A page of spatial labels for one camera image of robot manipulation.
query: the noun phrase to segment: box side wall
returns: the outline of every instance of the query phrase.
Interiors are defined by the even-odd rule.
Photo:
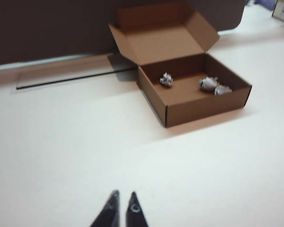
[[[211,96],[188,103],[168,106],[167,127],[244,107],[250,87],[221,96]]]
[[[174,80],[177,77],[204,71],[205,54],[177,58],[141,66],[153,84],[159,83],[163,73],[171,74]]]
[[[155,109],[157,115],[161,119],[162,123],[166,126],[166,105],[162,99],[157,94],[155,88],[151,81],[147,78],[142,68],[138,67],[138,82],[142,90],[145,92],[148,100],[150,101],[152,107]]]
[[[251,87],[248,82],[209,54],[205,56],[205,73],[209,77],[217,77],[220,84],[229,86],[232,90]]]

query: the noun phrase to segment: dark wall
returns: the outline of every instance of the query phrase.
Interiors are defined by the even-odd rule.
[[[164,1],[0,0],[0,64],[110,50],[107,24],[117,8]],[[217,30],[226,30],[240,23],[245,0],[187,2]]]

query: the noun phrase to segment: box lid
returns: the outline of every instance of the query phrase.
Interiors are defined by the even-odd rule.
[[[109,27],[119,51],[138,65],[204,53],[219,39],[186,2],[118,9],[116,21]]]

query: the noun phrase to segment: crumpled paper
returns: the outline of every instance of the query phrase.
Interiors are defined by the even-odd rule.
[[[223,86],[219,84],[214,90],[214,95],[219,96],[229,92],[232,92],[232,90],[228,86]]]
[[[162,84],[165,87],[171,87],[173,83],[173,79],[171,77],[170,74],[168,74],[167,72],[165,72],[163,74],[163,77],[160,78],[160,84]]]
[[[202,91],[206,92],[213,92],[215,88],[219,85],[217,82],[218,78],[217,77],[205,77],[204,79],[201,79],[200,86]]]

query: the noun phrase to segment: cardboard box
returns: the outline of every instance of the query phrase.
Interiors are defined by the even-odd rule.
[[[166,127],[245,106],[251,85],[206,51],[217,31],[185,2],[119,9],[109,25],[120,53],[139,65],[139,83]],[[172,75],[172,88],[159,83]],[[209,76],[233,92],[220,96],[200,90]]]

